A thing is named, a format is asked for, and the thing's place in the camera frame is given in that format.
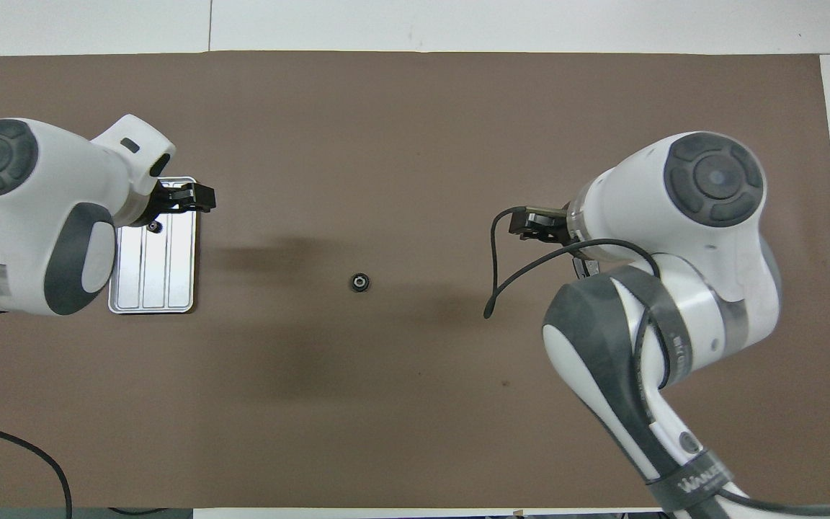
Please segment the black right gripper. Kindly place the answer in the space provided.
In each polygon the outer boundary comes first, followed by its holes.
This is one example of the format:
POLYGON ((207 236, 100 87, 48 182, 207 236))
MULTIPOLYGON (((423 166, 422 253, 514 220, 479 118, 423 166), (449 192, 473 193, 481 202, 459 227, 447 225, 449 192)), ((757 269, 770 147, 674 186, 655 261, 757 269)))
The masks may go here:
POLYGON ((553 241, 561 246, 574 243, 567 206, 554 211, 553 216, 526 206, 514 207, 510 214, 509 233, 521 240, 553 241))

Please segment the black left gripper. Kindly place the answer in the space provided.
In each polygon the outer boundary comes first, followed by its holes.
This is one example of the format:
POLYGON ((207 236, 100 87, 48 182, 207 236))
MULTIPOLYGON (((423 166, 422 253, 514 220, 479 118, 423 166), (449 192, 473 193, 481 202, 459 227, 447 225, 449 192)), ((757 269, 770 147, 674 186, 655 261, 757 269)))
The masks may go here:
POLYGON ((181 186, 165 187, 158 179, 140 214, 140 227, 148 226, 162 213, 180 214, 189 211, 210 213, 217 207, 213 188, 197 182, 185 182, 181 186))

